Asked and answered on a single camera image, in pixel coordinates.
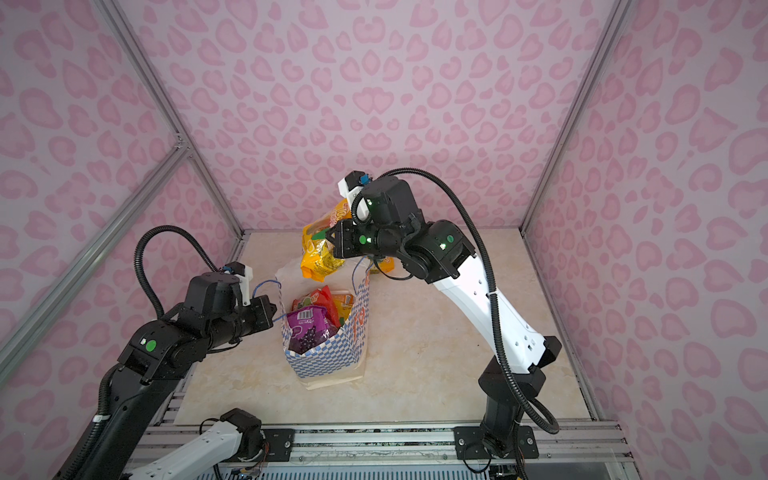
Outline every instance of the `wire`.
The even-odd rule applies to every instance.
[[[528,480],[528,474],[525,473],[525,457],[520,449],[520,443],[518,441],[518,434],[520,432],[520,421],[523,419],[523,410],[518,409],[515,414],[515,424],[512,426],[512,443],[515,444],[515,472],[521,480]]]
[[[355,283],[355,272],[357,271],[357,267],[360,266],[363,260],[365,260],[366,257],[360,257],[360,260],[358,260],[357,265],[355,265],[354,270],[352,270],[352,290],[355,292],[355,298],[357,298],[357,283]]]
[[[480,470],[476,470],[476,469],[470,467],[469,464],[467,463],[467,449],[469,447],[474,447],[475,445],[482,445],[482,443],[472,443],[472,444],[467,444],[467,445],[464,446],[464,455],[462,456],[462,462],[464,462],[464,466],[466,468],[469,468],[470,472],[472,472],[472,473],[483,473],[486,470],[488,470],[488,467],[491,466],[491,459],[493,458],[493,455],[488,453],[488,450],[483,446],[483,449],[485,450],[485,453],[488,453],[488,463],[486,463],[485,467],[481,468]]]
[[[219,419],[217,419],[215,417],[210,417],[209,419],[205,419],[202,422],[200,422],[200,426],[197,428],[197,434],[198,435],[203,435],[203,424],[205,422],[209,422],[209,421],[218,422]],[[216,480],[223,480],[223,478],[221,477],[221,470],[219,470],[219,464],[218,463],[214,463],[214,475],[216,475]]]
[[[411,273],[408,276],[389,276],[386,273],[384,273],[384,270],[382,270],[382,267],[379,266],[379,261],[376,259],[376,257],[373,257],[373,264],[376,265],[376,268],[379,269],[379,273],[381,273],[383,276],[390,278],[392,280],[410,280],[413,278],[413,273]]]
[[[349,206],[349,213],[352,215],[352,220],[357,223],[358,225],[367,225],[368,223],[371,223],[371,220],[373,218],[371,217],[371,212],[368,212],[368,217],[366,217],[365,220],[360,220],[357,216],[357,206],[360,205],[360,201],[362,200],[362,192],[359,192],[355,198],[352,200],[352,205]]]
[[[206,352],[206,354],[210,355],[211,353],[222,353],[222,352],[226,352],[227,350],[232,350],[233,348],[235,348],[235,347],[237,347],[238,345],[240,345],[240,342],[242,342],[242,340],[240,340],[240,339],[237,339],[237,343],[235,343],[235,344],[234,344],[234,345],[232,345],[232,346],[228,346],[228,347],[226,347],[226,348],[222,348],[222,349],[208,350],[208,351]]]
[[[210,258],[208,254],[205,253],[205,250],[203,250],[203,247],[201,247],[197,240],[192,237],[192,234],[187,232],[185,229],[176,227],[174,225],[160,225],[159,227],[149,229],[149,231],[141,237],[139,243],[136,245],[136,251],[134,252],[134,270],[136,271],[136,278],[139,281],[139,285],[147,295],[147,298],[152,304],[155,315],[158,319],[163,316],[165,310],[163,310],[163,304],[160,302],[160,299],[157,298],[154,290],[152,290],[152,286],[149,284],[149,280],[147,280],[147,275],[144,274],[144,249],[147,247],[147,243],[149,243],[149,240],[151,240],[152,237],[158,233],[163,232],[175,232],[187,239],[187,241],[192,244],[192,247],[197,250],[197,253],[199,253],[203,258],[203,261],[206,265],[208,265],[208,268],[210,268],[212,272],[219,271],[219,269],[216,268],[216,265],[210,261]]]
[[[261,460],[259,460],[259,463],[256,464],[256,467],[261,466],[265,461],[266,457],[270,454],[270,443],[264,442],[264,456],[261,457]]]
[[[96,406],[96,415],[109,415],[109,398],[111,396],[110,391],[112,377],[120,367],[121,365],[118,363],[117,365],[110,368],[103,377],[101,377],[101,382],[99,382],[98,387],[98,404]],[[94,446],[98,442],[99,438],[101,437],[101,433],[107,427],[107,424],[108,420],[101,420],[100,422],[96,422],[91,427],[91,431],[88,433],[88,437],[85,439],[85,442],[83,442],[82,447],[80,447],[78,450],[78,453],[72,460],[72,463],[69,464],[67,471],[61,475],[61,480],[69,480],[70,478],[74,478],[80,469],[83,468],[85,460],[91,454],[91,450],[93,450]]]
[[[259,287],[262,286],[263,284],[270,283],[270,282],[277,283],[277,288],[283,288],[283,284],[278,282],[277,280],[273,280],[273,279],[264,280],[262,283],[259,283],[258,285],[256,285],[256,288],[253,289],[253,294],[251,295],[251,297],[256,298],[256,290],[258,290]]]

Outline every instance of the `shopping bag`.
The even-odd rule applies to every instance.
[[[355,296],[355,301],[349,318],[336,335],[305,353],[288,349],[292,331],[288,322],[283,320],[281,328],[286,360],[308,390],[361,379],[367,350],[370,259],[347,260],[339,270],[326,276],[322,283],[304,278],[300,263],[301,258],[290,261],[275,276],[280,282],[281,314],[290,311],[294,299],[322,285],[328,285],[332,292],[347,290]]]

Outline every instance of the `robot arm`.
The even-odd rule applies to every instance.
[[[447,277],[433,283],[467,316],[496,353],[491,329],[491,302],[485,269],[478,257],[469,257],[458,268],[459,277]],[[545,339],[523,320],[504,293],[498,292],[498,319],[502,326],[504,351],[514,373],[528,373],[545,354]]]
[[[273,326],[277,307],[266,295],[250,298],[247,285],[243,285],[253,277],[249,270],[234,262],[221,272],[194,277],[183,303],[162,318],[139,327],[118,357],[118,364],[102,379],[97,415],[54,476],[56,480],[118,478],[152,416],[193,363],[220,351],[218,346],[236,345],[242,337]],[[244,434],[246,430],[233,423],[232,419],[238,418],[225,415],[222,420],[234,424]],[[224,425],[222,429],[231,428]],[[210,455],[219,460],[229,458],[232,454],[226,454],[241,445],[238,435],[232,433]],[[194,470],[200,462],[192,458],[186,462],[191,460],[194,461],[190,468]],[[175,468],[180,465],[173,459],[170,463]]]
[[[393,176],[400,173],[427,177],[451,197],[482,259],[454,223],[425,221],[410,186]],[[493,348],[495,357],[478,381],[488,395],[481,423],[482,444],[499,458],[514,455],[520,465],[520,452],[515,446],[523,412],[547,433],[559,431],[557,420],[536,396],[546,380],[541,368],[555,361],[560,342],[536,332],[496,290],[490,260],[477,230],[458,198],[437,177],[403,168],[372,180],[368,174],[353,171],[339,182],[339,192],[349,201],[352,219],[341,220],[326,234],[333,244],[333,255],[399,258],[412,276],[434,284],[455,303]]]
[[[266,455],[261,420],[240,409],[221,416],[207,432],[149,465],[126,475],[130,480],[196,478],[219,462],[252,462]]]
[[[426,222],[410,186],[397,177],[370,180],[354,171],[339,182],[339,192],[356,206],[357,220],[342,220],[331,229],[327,236],[333,254],[399,258],[413,276],[434,284],[455,303],[496,353],[485,268],[464,233],[448,220]],[[503,293],[496,296],[509,367],[528,374],[545,357],[545,338]]]

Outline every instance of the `enclosure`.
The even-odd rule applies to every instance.
[[[536,431],[532,478],[768,476],[765,1],[6,0],[0,36],[1,477],[56,473],[155,317],[144,232],[269,279],[339,180],[394,167],[456,192],[499,289],[563,343],[542,392],[563,436]],[[206,270],[170,234],[145,260],[166,306]],[[357,382],[292,383],[280,328],[210,356],[132,465],[239,406],[304,432],[264,475],[460,472],[450,428],[482,418],[493,352],[418,280],[372,279],[370,315]],[[423,436],[313,462],[340,429]]]

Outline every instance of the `pink heart pattern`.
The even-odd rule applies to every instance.
[[[122,5],[147,50],[167,53],[152,62],[246,228],[303,227],[338,201],[335,183],[349,170],[393,166],[426,168],[477,197],[468,208],[478,225],[516,227],[611,3],[450,3]],[[148,5],[168,22],[147,20]],[[170,48],[158,49],[166,39]],[[219,91],[205,82],[213,73]],[[241,114],[241,104],[253,113]],[[227,129],[235,118],[243,127]],[[217,154],[234,162],[220,165]],[[257,175],[240,167],[246,158]],[[484,160],[487,171],[478,169]],[[485,175],[511,175],[515,187],[485,184]],[[303,188],[291,187],[284,202],[260,194],[275,181]],[[431,185],[419,196],[443,198]],[[429,218],[458,220],[445,201],[422,207]]]
[[[28,224],[33,238],[49,238],[60,228],[61,216],[53,226],[45,219]],[[93,416],[101,375],[136,328],[154,317],[135,280],[133,251],[144,232],[168,222],[191,232],[215,264],[225,261],[234,236],[200,178],[183,164],[0,392],[3,478],[53,476],[64,462]],[[167,308],[184,299],[192,276],[207,269],[185,242],[166,233],[147,245],[147,277]],[[8,322],[9,310],[0,312],[0,321]]]
[[[768,11],[754,5],[639,2],[528,236],[643,478],[768,476]]]
[[[11,2],[0,18],[3,345],[174,139],[89,2]]]

